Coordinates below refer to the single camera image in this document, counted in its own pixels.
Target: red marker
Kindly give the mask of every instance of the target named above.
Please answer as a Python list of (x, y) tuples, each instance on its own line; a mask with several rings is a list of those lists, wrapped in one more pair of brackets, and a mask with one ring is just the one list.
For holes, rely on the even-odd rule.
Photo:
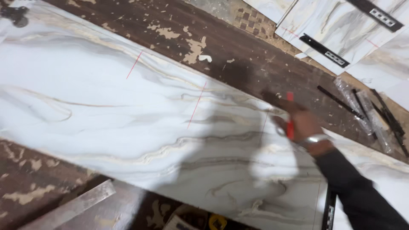
[[(287, 92), (287, 100), (294, 101), (294, 93)], [(287, 123), (287, 137), (290, 140), (294, 140), (294, 124), (292, 120), (290, 120), (290, 122)]]

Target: black sleeve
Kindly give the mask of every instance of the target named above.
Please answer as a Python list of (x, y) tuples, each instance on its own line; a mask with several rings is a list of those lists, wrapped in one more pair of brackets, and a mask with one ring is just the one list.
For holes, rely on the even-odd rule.
[(338, 195), (354, 230), (409, 230), (408, 223), (337, 149), (316, 158), (316, 164)]

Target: black clamp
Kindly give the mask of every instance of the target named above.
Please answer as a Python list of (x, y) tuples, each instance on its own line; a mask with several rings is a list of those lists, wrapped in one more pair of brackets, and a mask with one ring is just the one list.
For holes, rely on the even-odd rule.
[(28, 25), (28, 18), (24, 16), (28, 10), (27, 7), (2, 7), (0, 17), (10, 19), (15, 27), (22, 28)]

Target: silver bracelet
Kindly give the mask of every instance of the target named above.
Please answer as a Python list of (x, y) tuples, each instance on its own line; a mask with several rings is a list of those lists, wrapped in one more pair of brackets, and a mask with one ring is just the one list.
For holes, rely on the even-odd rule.
[(302, 146), (302, 147), (306, 148), (307, 145), (318, 143), (318, 142), (320, 142), (322, 140), (332, 140), (332, 137), (328, 136), (327, 134), (315, 134), (315, 135), (312, 135), (310, 137), (307, 137), (306, 139), (298, 142), (297, 144), (299, 146)]

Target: hand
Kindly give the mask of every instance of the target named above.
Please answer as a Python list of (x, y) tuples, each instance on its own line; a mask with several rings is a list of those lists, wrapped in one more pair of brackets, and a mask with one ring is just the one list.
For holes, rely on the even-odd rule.
[[(290, 114), (290, 119), (294, 124), (294, 142), (300, 142), (315, 134), (324, 134), (315, 115), (306, 107), (293, 101), (280, 99), (278, 106)], [(274, 121), (287, 131), (287, 123), (281, 117), (273, 116)], [(329, 140), (322, 140), (318, 143), (309, 144), (307, 147), (311, 156), (316, 157), (333, 149), (334, 146)]]

